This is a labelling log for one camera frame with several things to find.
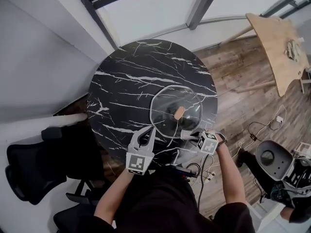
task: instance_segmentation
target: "light wood desk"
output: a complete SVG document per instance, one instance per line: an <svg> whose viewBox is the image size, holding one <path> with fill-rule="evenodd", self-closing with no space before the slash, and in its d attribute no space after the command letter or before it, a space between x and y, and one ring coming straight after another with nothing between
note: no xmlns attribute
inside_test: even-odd
<svg viewBox="0 0 311 233"><path fill-rule="evenodd" d="M282 20L279 17L263 18L251 13L246 14L246 18L251 26L223 41L220 45L254 29L270 62L274 81L242 89L238 93L276 85L278 95L282 97L290 83L293 80L301 79L303 70L309 67L309 62L301 43L299 43L301 48L299 62L289 59L284 54L288 41L297 41L299 38L298 33L290 20Z"/></svg>

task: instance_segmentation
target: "person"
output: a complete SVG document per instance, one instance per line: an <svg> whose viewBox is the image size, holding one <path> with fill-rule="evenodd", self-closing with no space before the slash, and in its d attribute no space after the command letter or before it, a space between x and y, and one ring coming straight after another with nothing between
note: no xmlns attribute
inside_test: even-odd
<svg viewBox="0 0 311 233"><path fill-rule="evenodd" d="M226 204L217 211L213 221L198 212L189 183L170 169L144 176L124 170L100 199L95 214L80 219L78 233L254 233L239 170L225 143L216 152Z"/></svg>
<svg viewBox="0 0 311 233"><path fill-rule="evenodd" d="M280 212L280 216L290 223L303 223L311 217L311 197L296 198L291 200L287 191L282 189L282 181L273 180L259 165L255 155L243 149L240 150L237 159L237 166L241 167L245 163L262 189L266 193L266 198L280 202L285 205Z"/></svg>

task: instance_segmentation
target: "black pants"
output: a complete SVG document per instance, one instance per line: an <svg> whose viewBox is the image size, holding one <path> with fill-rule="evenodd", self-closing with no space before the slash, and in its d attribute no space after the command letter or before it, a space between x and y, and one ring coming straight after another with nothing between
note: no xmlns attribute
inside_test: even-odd
<svg viewBox="0 0 311 233"><path fill-rule="evenodd" d="M256 157L250 152L240 154L240 160L247 165L252 174L258 180L263 190L267 193L267 198L270 199L271 190L276 183L258 164Z"/></svg>

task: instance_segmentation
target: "glass lid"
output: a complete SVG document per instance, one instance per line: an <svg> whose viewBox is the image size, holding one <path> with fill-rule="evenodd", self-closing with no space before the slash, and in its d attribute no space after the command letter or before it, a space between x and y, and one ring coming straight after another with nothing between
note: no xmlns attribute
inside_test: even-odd
<svg viewBox="0 0 311 233"><path fill-rule="evenodd" d="M202 103L186 86L169 85L151 101L150 121L165 137L180 138L182 130L195 130L201 116Z"/></svg>

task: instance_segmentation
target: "black shirt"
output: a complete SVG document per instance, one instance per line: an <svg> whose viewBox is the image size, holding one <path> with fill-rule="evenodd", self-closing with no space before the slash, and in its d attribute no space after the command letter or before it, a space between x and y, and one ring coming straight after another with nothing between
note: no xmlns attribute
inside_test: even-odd
<svg viewBox="0 0 311 233"><path fill-rule="evenodd" d="M255 232L244 203L224 205L213 221L203 217L197 211L190 185L169 171L136 175L124 195L115 220L117 228L114 230L98 217L84 217L80 219L78 232Z"/></svg>

